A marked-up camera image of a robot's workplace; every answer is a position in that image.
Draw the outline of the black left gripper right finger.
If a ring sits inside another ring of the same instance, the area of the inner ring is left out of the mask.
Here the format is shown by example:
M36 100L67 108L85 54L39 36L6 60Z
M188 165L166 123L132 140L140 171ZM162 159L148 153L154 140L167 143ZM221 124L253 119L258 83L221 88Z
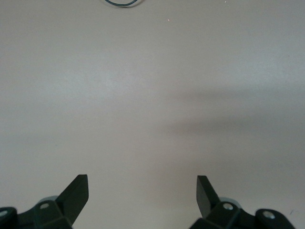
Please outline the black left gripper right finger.
M258 209L254 215L244 211L234 200L219 198L207 176L198 176L196 201L202 215L192 229L294 229L280 212Z

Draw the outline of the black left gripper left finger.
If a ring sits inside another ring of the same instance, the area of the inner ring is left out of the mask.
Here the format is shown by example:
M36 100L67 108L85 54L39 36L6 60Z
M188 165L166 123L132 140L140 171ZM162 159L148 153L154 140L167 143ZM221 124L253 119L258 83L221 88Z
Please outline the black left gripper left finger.
M14 207L0 209L2 229L71 229L89 199L87 175L78 175L59 196L40 200L18 213Z

